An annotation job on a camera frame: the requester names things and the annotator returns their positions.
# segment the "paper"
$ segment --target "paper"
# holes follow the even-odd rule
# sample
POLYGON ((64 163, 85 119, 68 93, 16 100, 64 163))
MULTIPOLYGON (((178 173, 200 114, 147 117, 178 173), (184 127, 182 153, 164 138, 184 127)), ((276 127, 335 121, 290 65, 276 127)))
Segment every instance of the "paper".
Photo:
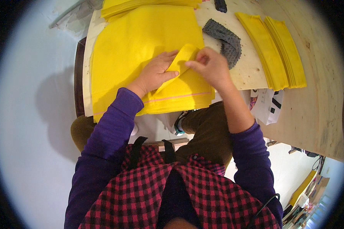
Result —
POLYGON ((251 89, 249 109, 254 117, 265 125, 278 121, 283 103, 284 90, 274 92, 272 89, 251 89))

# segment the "wooden table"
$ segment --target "wooden table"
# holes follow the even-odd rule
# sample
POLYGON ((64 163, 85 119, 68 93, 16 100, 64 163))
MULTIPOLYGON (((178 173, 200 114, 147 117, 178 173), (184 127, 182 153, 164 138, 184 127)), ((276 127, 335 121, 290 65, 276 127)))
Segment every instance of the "wooden table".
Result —
MULTIPOLYGON (((267 88, 260 59, 251 39, 234 12, 271 16, 285 21, 301 57, 307 87, 285 89, 277 123, 261 124, 264 136, 336 160, 344 160, 342 109, 344 99, 344 61, 340 50, 316 8, 304 1, 227 0, 228 12, 215 10, 213 1, 197 9, 200 26, 213 18, 241 38, 242 56, 230 71, 239 90, 267 88)), ((86 116, 92 116, 89 59, 98 34, 107 23, 95 11, 88 30, 83 64, 83 100, 86 116)), ((203 34, 206 46, 220 51, 220 43, 203 34)))
MULTIPOLYGON (((230 70, 233 83, 239 90, 267 88, 266 77, 256 49, 248 36, 246 30, 241 25, 234 12, 240 11, 247 14, 262 14, 261 7, 256 1, 227 1, 227 13, 219 12, 215 9, 214 1, 205 1, 200 4, 200 8, 195 11, 197 23, 203 27, 212 18, 218 23, 231 30, 241 39, 242 55, 236 66, 230 70)), ((98 34, 108 24, 100 18, 101 10, 94 11, 89 25, 87 42, 85 44, 84 63, 83 63, 83 100, 84 112, 86 116, 93 115, 91 76, 89 74, 89 59, 91 57, 94 43, 98 34)), ((206 46, 220 52, 220 41, 211 38, 203 33, 206 46)))

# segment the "brown pants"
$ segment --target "brown pants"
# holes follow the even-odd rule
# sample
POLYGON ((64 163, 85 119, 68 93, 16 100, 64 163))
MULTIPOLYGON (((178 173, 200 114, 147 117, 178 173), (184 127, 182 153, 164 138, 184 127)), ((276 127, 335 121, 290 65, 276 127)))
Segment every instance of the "brown pants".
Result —
MULTIPOLYGON (((94 126, 93 117, 85 116, 78 117, 71 125, 71 136, 80 151, 83 151, 94 126)), ((187 145, 176 151, 178 160, 198 153, 213 163, 224 164, 227 168, 232 159, 232 146, 223 102, 188 114, 182 121, 182 129, 195 136, 187 145)))

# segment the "yellow felt sheet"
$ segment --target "yellow felt sheet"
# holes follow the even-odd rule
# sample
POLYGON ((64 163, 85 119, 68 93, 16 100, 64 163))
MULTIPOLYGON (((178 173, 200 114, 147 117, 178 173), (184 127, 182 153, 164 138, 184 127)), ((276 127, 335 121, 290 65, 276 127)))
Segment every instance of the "yellow felt sheet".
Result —
MULTIPOLYGON (((170 67, 167 69, 167 71, 178 71, 179 75, 177 77, 179 77, 180 75, 185 73, 185 71, 188 69, 188 67, 185 66, 185 62, 188 61, 188 60, 195 60, 196 54, 198 53, 199 50, 200 49, 198 49, 197 47, 195 47, 192 44, 185 44, 181 48, 181 50, 179 51, 179 53, 177 54, 177 56, 173 60, 173 62, 170 65, 170 67)), ((168 80, 167 82, 164 82, 157 89, 156 94, 159 93, 161 90, 163 90, 170 83, 175 81, 177 79, 177 77, 173 78, 171 80, 168 80)))
POLYGON ((140 6, 147 5, 172 5, 197 8, 201 0, 105 0, 101 10, 101 17, 108 18, 120 13, 129 12, 140 6))
MULTIPOLYGON (((116 97, 117 90, 138 77, 155 56, 181 50, 185 44, 204 47, 194 9, 183 6, 138 7, 113 20, 98 35, 92 58, 92 103, 96 122, 116 97)), ((142 98, 137 114, 160 114, 208 107, 214 89, 195 71, 188 69, 159 93, 142 98)))
POLYGON ((284 21, 277 21, 267 16, 265 17, 264 24, 274 39, 275 45, 282 58, 288 78, 288 88, 306 87, 307 82, 301 58, 299 57, 297 47, 284 21))
POLYGON ((278 49, 260 16, 241 12, 235 15, 250 36, 263 66, 268 87, 274 91, 288 87, 288 79, 278 49))

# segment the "sneaker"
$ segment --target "sneaker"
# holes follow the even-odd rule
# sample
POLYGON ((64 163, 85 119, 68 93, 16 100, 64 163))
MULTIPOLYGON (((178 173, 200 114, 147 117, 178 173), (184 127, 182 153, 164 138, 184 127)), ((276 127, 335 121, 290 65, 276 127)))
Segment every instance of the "sneaker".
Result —
POLYGON ((176 131, 174 134, 176 136, 181 136, 185 133, 185 131, 181 128, 181 121, 184 119, 189 113, 194 112, 195 110, 188 110, 183 111, 180 116, 177 118, 177 120, 174 122, 174 130, 176 131))

